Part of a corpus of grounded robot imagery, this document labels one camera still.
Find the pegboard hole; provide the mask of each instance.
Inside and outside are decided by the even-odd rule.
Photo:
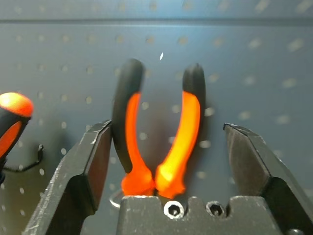
[[[177,113],[179,113],[180,112],[180,106],[179,105],[173,105],[172,106],[172,112],[174,113],[174,114],[177,114]]]
[[[261,44],[262,44],[261,39],[255,38],[248,44],[248,47],[249,47],[249,49],[254,50],[254,49],[259,48],[261,46]]]
[[[229,8],[229,0],[222,0],[218,6],[219,11],[225,12]]]
[[[61,128],[66,129],[66,127],[67,127],[67,123],[65,121],[62,121]]]
[[[119,3],[118,10],[124,12],[126,10],[126,4],[124,2]]]
[[[190,10],[192,8],[192,3],[188,0],[185,0],[182,3],[182,8],[183,8],[183,10]]]
[[[157,3],[155,1],[152,1],[149,4],[149,8],[150,8],[151,11],[156,11],[157,10]]]
[[[211,141],[200,141],[199,147],[200,148],[209,148],[209,147],[211,147]]]
[[[293,42],[287,45],[289,52],[295,52],[304,46],[304,41],[300,38],[295,39]]]
[[[37,66],[37,69],[38,69],[38,71],[43,72],[43,71],[45,71],[46,66],[43,65],[43,64],[39,64],[39,65]]]
[[[214,115],[214,113],[215,113],[215,110],[212,107],[209,107],[209,108],[205,109],[205,111],[204,111],[204,115],[206,117],[212,116],[212,115]]]
[[[151,77],[151,70],[145,70],[145,78]]]
[[[86,103],[87,103],[87,104],[91,104],[91,103],[92,103],[92,98],[91,98],[91,96],[88,96],[88,97],[86,98]]]
[[[42,126],[44,124],[44,120],[42,120],[41,118],[38,120],[38,125]]]
[[[23,38],[20,35],[15,37],[15,41],[17,41],[18,43],[20,43],[22,40],[23,40]]]
[[[38,99],[43,99],[44,98],[44,93],[43,92],[38,92],[37,93]]]
[[[177,72],[177,73],[175,74],[175,79],[176,79],[177,81],[182,80],[182,77],[183,77],[183,72]]]
[[[241,121],[248,120],[248,119],[250,119],[250,117],[251,117],[250,111],[243,111],[243,112],[238,114],[238,119]]]
[[[175,136],[171,136],[171,137],[168,138],[168,142],[170,144],[172,144],[174,142],[174,140],[175,140]]]
[[[152,36],[146,37],[146,43],[153,44],[155,42],[155,38]]]
[[[289,79],[283,81],[283,83],[282,83],[282,87],[285,89],[292,88],[295,85],[297,85],[297,80],[295,80],[294,78],[289,78]]]
[[[110,163],[116,164],[116,157],[110,157]]]
[[[97,38],[96,38],[95,35],[89,35],[87,37],[87,41],[88,41],[89,44],[94,44],[96,42],[96,40],[97,40]]]
[[[94,13],[98,12],[98,11],[100,10],[100,5],[97,4],[97,3],[93,3],[93,4],[91,5],[91,10],[92,10]]]
[[[22,8],[21,7],[19,7],[19,6],[15,6],[14,7],[14,11],[15,11],[15,13],[17,13],[17,14],[21,14],[22,13]]]
[[[142,141],[144,141],[146,138],[147,138],[147,134],[146,133],[141,132],[139,134],[139,139],[141,139]]]
[[[44,42],[45,41],[44,35],[39,35],[38,36],[38,41],[41,42],[41,43]]]
[[[117,43],[123,43],[124,42],[124,37],[122,36],[122,35],[117,35],[116,37],[115,37],[115,41],[117,42]]]
[[[89,65],[86,69],[87,74],[93,74],[93,67]]]
[[[298,14],[302,14],[306,12],[312,5],[313,5],[313,1],[303,0],[297,5],[295,11]]]
[[[67,150],[66,150],[65,148],[62,148],[62,149],[61,149],[61,153],[62,153],[63,155],[65,155],[65,154],[67,153]]]
[[[281,115],[276,118],[278,125],[285,125],[290,123],[290,117],[288,115]]]
[[[120,69],[120,68],[114,69],[114,75],[115,75],[115,77],[119,77],[120,74],[121,74],[121,69]]]
[[[68,42],[69,42],[69,36],[63,35],[63,36],[62,36],[62,42],[68,43]]]
[[[148,102],[142,102],[142,103],[141,103],[141,108],[142,108],[143,110],[147,110],[147,109],[149,108],[149,103],[148,103]]]
[[[109,185],[109,189],[110,189],[111,191],[114,191],[114,190],[115,190],[115,184],[110,184],[110,185]]]
[[[234,185],[235,184],[235,180],[233,177],[230,177],[228,182],[231,184],[231,185]]]
[[[61,101],[62,102],[67,101],[67,95],[66,94],[61,95]]]
[[[223,38],[217,38],[214,40],[214,46],[215,47],[221,47],[224,43],[224,39]]]
[[[269,5],[269,0],[260,0],[259,3],[255,6],[256,13],[260,14],[263,12]]]
[[[41,168],[41,169],[39,170],[39,174],[42,175],[42,176],[44,176],[44,175],[45,175],[45,170]]]
[[[178,39],[178,44],[180,44],[180,45],[185,45],[185,44],[187,44],[187,42],[188,42],[188,38],[187,37],[180,37]]]
[[[214,73],[212,75],[209,76],[209,82],[214,83],[216,82],[218,79],[220,78],[220,76],[217,73]]]
[[[253,75],[248,76],[247,78],[244,79],[243,84],[245,86],[252,86],[256,83],[256,77]]]
[[[45,7],[44,6],[39,6],[39,11],[40,11],[40,13],[44,13],[45,12]]]
[[[21,70],[22,69],[22,64],[20,64],[20,63],[16,64],[16,69],[17,70]]]
[[[68,66],[67,65],[62,65],[61,66],[61,71],[62,72],[67,72],[68,71]]]
[[[198,177],[198,179],[203,180],[203,179],[206,178],[206,173],[204,171],[198,171],[197,172],[197,177]]]
[[[22,148],[22,147],[23,147],[23,145],[24,145],[24,144],[23,144],[23,142],[22,142],[22,141],[18,141],[18,147],[19,147],[19,148]]]

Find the screwdriver handle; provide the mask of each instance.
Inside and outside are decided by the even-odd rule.
[[[34,110],[32,101],[19,93],[0,95],[0,160],[19,140]]]

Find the gray pegboard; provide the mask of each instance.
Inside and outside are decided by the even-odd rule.
[[[286,19],[313,16],[312,0],[6,0],[0,20]]]
[[[0,188],[0,234],[21,233],[66,151],[89,125],[111,117],[119,68],[131,57],[147,69],[137,134],[151,169],[166,156],[178,127],[182,72],[199,62],[206,75],[210,130],[197,147],[187,195],[224,204],[236,195],[222,131],[227,121],[262,135],[313,197],[307,105],[313,98],[311,1],[17,0],[1,5],[0,90],[20,91],[35,104],[7,164],[32,162],[40,143],[45,159],[26,173],[7,174]],[[108,197],[123,176],[112,147],[100,209],[86,219],[82,234],[115,234],[118,211]]]

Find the metal hook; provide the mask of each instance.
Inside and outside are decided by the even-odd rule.
[[[37,160],[25,167],[22,168],[15,168],[15,167],[9,167],[9,166],[4,166],[3,170],[6,171],[10,171],[10,172],[15,172],[15,173],[21,173],[21,172],[25,172],[31,168],[33,168],[34,166],[38,165],[41,163],[41,161],[43,160],[44,157],[44,146],[42,144],[39,144],[38,150],[37,150]]]
[[[115,199],[122,195],[123,194],[123,191],[122,189],[120,188],[118,191],[114,192],[110,197],[109,197],[109,201],[111,203],[111,205],[117,209],[120,209],[121,205],[118,204],[117,202],[115,202]]]

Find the pliers handle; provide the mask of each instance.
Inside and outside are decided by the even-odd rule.
[[[189,156],[197,140],[205,110],[205,77],[195,64],[183,75],[182,111],[179,128],[167,157],[156,170],[156,180],[141,158],[136,142],[136,116],[143,81],[143,64],[129,60],[121,69],[115,93],[112,117],[113,141],[126,176],[125,195],[159,195],[174,198],[185,191],[183,177]]]

